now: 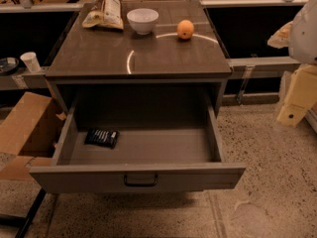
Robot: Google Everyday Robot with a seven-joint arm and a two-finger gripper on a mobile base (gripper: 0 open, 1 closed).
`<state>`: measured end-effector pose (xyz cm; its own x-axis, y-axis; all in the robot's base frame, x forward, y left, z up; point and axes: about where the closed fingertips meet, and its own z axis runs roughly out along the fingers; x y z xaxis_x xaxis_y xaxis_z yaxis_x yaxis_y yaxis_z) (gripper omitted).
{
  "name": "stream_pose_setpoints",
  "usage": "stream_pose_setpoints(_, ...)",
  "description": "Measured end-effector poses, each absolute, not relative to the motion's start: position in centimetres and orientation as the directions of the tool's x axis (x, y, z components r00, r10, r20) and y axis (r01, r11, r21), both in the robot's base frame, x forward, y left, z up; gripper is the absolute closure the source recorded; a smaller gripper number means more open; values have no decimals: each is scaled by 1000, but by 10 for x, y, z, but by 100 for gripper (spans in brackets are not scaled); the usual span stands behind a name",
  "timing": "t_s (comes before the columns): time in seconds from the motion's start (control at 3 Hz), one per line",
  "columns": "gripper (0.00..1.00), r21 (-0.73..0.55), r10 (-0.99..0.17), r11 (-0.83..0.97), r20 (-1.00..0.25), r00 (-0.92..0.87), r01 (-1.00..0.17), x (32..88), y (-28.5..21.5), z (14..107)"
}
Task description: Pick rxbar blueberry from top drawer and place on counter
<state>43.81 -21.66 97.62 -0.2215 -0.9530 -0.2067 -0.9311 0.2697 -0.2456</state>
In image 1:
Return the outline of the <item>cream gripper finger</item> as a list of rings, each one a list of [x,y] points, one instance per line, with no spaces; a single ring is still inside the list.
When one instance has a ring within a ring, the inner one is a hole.
[[[294,73],[287,73],[285,78],[289,83],[285,85],[286,94],[281,98],[276,121],[295,127],[317,103],[317,66],[302,64]]]
[[[267,41],[270,47],[282,49],[289,46],[289,35],[292,27],[292,21],[283,25]]]

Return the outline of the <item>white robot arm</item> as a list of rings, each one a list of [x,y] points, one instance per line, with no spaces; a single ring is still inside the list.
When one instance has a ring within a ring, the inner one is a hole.
[[[267,44],[277,49],[288,47],[289,56],[300,63],[276,117],[282,125],[295,127],[317,102],[317,0],[308,0]]]

